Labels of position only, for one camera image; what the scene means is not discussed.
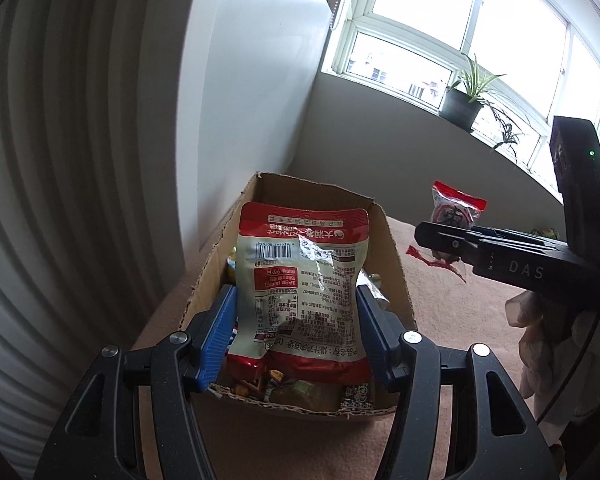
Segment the red snack bag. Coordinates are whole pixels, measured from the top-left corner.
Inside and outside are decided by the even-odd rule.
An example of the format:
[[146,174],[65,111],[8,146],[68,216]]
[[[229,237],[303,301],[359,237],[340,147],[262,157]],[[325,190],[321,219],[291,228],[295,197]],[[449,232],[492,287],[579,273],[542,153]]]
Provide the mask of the red snack bag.
[[370,380],[355,294],[368,231],[364,209],[242,207],[238,333],[227,354],[233,377],[254,380],[274,369],[319,383]]
[[487,207],[486,200],[467,195],[439,180],[433,183],[431,190],[434,203],[431,221],[436,224],[471,229]]
[[[434,204],[431,221],[436,224],[470,229],[487,207],[486,200],[467,195],[447,184],[443,184],[439,180],[433,183],[431,190]],[[450,270],[466,282],[464,263],[454,254],[431,251],[420,247],[415,240],[407,249],[407,254],[422,260],[429,267],[441,267]]]

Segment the blue gripper pad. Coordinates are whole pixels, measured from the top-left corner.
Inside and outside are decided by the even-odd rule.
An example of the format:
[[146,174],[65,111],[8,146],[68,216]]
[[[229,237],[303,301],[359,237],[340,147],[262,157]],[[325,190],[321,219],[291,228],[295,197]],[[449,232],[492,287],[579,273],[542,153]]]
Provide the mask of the blue gripper pad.
[[198,393],[204,392],[209,383],[216,380],[220,371],[226,347],[235,327],[236,296],[236,288],[225,285],[220,289],[211,308],[196,314],[196,317],[204,315],[202,323],[197,324],[196,333],[190,333],[192,356],[197,357],[193,387]]
[[374,378],[392,391],[405,375],[400,365],[402,358],[399,343],[404,328],[393,312],[383,312],[380,309],[368,286],[360,285],[356,288],[356,303],[362,344]]

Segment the barcode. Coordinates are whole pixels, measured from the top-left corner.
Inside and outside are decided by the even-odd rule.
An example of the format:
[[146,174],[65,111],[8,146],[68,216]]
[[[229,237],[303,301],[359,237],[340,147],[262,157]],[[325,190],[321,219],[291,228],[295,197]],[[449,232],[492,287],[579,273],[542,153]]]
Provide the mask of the barcode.
[[291,259],[291,244],[274,244],[271,242],[256,243],[256,259],[280,260]]

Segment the white cloth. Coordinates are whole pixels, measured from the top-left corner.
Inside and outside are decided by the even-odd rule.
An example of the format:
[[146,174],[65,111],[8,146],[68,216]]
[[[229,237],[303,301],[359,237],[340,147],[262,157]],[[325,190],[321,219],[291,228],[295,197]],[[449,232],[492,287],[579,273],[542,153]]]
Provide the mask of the white cloth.
[[[524,367],[520,394],[534,396],[534,412],[538,417],[571,370],[595,318],[595,313],[582,312],[573,323],[571,337],[558,344],[546,340],[542,332],[542,312],[536,293],[526,290],[505,304],[510,326],[525,328],[518,349]],[[550,446],[569,422],[587,418],[600,404],[600,323],[580,366],[557,402],[539,425]]]

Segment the windowsill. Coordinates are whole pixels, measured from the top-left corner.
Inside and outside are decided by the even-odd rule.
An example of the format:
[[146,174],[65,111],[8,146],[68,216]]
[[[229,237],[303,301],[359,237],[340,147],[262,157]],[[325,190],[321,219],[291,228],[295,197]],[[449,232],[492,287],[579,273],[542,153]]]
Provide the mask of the windowsill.
[[[391,88],[388,88],[382,84],[376,84],[374,81],[369,80],[367,78],[364,78],[361,76],[355,76],[355,75],[351,75],[351,74],[337,74],[330,68],[327,68],[327,69],[323,68],[322,72],[325,74],[329,74],[332,76],[342,78],[342,79],[347,79],[349,81],[367,86],[369,88],[373,88],[374,90],[378,90],[380,92],[383,92],[384,94],[391,95],[392,97],[401,99],[402,101],[408,102],[409,104],[411,104],[413,106],[421,108],[422,110],[425,110],[432,115],[440,117],[439,111],[436,107],[428,105],[427,103],[424,103],[417,99],[413,99],[413,98],[409,97],[408,94],[405,94],[403,92],[392,90]],[[470,135],[472,137],[474,137],[475,139],[480,140],[480,142],[482,142],[483,144],[490,146],[491,148],[493,148],[495,146],[495,142],[493,142],[492,139],[485,137],[483,134],[476,132],[475,130],[472,131]],[[506,152],[506,149],[498,148],[495,151],[499,155],[506,158],[509,162],[515,164],[520,170],[524,171],[530,178],[534,179],[538,184],[540,184],[540,186],[544,187],[549,193],[551,193],[551,195],[558,202],[562,203],[562,195],[558,191],[556,191],[552,186],[550,186],[541,176],[539,176],[536,173],[533,173],[531,170],[529,170],[528,167],[526,167],[526,165],[520,164],[512,155],[510,155],[508,152]]]

